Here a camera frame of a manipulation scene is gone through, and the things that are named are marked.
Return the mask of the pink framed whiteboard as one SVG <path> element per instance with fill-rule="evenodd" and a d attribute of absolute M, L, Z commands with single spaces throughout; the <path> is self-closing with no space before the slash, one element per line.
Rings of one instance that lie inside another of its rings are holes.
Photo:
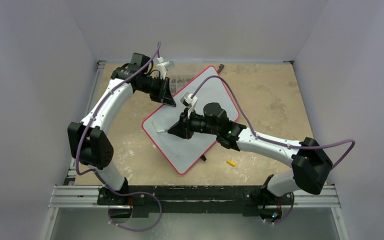
<path fill-rule="evenodd" d="M 183 175 L 204 155 L 212 145 L 216 144 L 216 136 L 211 134 L 194 133 L 190 139 L 183 139 L 166 132 L 157 131 L 169 129 L 180 118 L 185 106 L 181 98 L 186 94 L 192 94 L 198 86 L 209 76 L 217 76 L 217 68 L 210 65 L 195 76 L 185 86 L 178 88 L 173 94 L 175 107 L 161 105 L 142 122 L 142 129 L 151 139 L 175 171 Z M 196 94 L 198 98 L 195 111 L 203 115 L 204 106 L 208 103 L 219 103 L 227 113 L 227 117 L 236 121 L 239 118 L 239 110 L 235 106 L 233 98 L 227 87 L 218 78 L 211 78 L 205 82 Z"/>

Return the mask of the yellow marker cap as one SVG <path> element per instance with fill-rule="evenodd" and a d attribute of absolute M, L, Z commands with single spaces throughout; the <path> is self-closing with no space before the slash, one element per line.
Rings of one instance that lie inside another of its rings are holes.
<path fill-rule="evenodd" d="M 226 162 L 227 162 L 227 164 L 229 164 L 231 167 L 235 167 L 235 166 L 236 166 L 236 163 L 233 162 L 233 161 L 231 161 L 231 160 L 227 160 Z"/>

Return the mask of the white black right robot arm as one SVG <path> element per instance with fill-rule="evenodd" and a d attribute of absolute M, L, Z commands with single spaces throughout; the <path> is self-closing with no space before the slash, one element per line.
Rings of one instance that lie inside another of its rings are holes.
<path fill-rule="evenodd" d="M 290 167 L 290 171 L 266 179 L 260 191 L 264 202 L 272 204 L 296 190 L 321 193 L 333 163 L 313 138 L 295 141 L 254 133 L 250 127 L 230 120 L 216 102 L 206 104 L 202 115 L 188 111 L 184 109 L 168 134 L 182 139 L 191 139 L 194 133 L 214 135 L 226 149 L 259 154 Z"/>

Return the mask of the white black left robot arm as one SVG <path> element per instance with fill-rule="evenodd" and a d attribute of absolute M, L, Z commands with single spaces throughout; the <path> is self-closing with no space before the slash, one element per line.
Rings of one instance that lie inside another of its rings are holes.
<path fill-rule="evenodd" d="M 175 65 L 158 53 L 155 56 L 153 60 L 134 53 L 129 63 L 112 72 L 105 92 L 87 115 L 67 127 L 76 174 L 94 173 L 104 188 L 110 190 L 110 199 L 118 205 L 128 201 L 130 192 L 127 178 L 112 162 L 114 148 L 107 135 L 113 120 L 135 92 L 148 94 L 153 102 L 176 106 L 167 77 L 167 72 Z"/>

